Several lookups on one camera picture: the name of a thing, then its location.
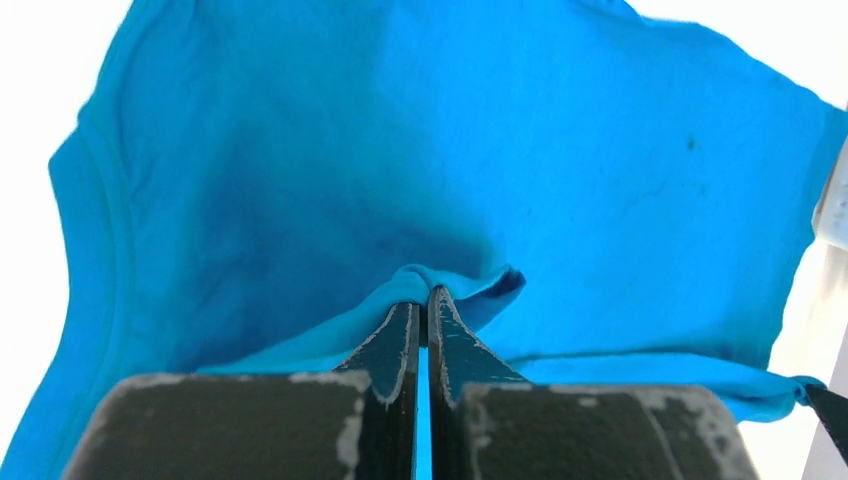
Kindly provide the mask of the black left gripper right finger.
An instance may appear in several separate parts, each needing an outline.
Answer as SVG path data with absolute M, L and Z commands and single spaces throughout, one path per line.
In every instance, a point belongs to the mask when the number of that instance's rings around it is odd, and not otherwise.
M 753 479 L 730 412 L 690 386 L 544 385 L 498 358 L 449 291 L 427 306 L 436 479 Z

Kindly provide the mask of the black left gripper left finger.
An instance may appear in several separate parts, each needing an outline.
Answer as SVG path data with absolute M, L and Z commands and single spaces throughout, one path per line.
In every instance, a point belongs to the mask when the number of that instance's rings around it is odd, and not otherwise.
M 336 368 L 147 374 L 97 407 L 67 479 L 411 479 L 420 309 L 394 305 Z

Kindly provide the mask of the blue t shirt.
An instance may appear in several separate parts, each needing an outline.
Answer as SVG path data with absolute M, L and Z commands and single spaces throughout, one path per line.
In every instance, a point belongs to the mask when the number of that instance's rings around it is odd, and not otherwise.
M 537 382 L 700 384 L 741 421 L 847 115 L 623 1 L 137 1 L 49 163 L 58 351 L 1 467 L 57 479 L 152 372 L 324 368 L 446 286 Z

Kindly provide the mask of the white plastic laundry basket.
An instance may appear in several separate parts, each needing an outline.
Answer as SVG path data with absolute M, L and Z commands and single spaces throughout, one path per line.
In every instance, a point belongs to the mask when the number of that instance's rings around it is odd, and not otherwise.
M 847 188 L 847 142 L 844 142 L 812 217 L 815 238 L 843 251 L 847 250 L 848 241 Z

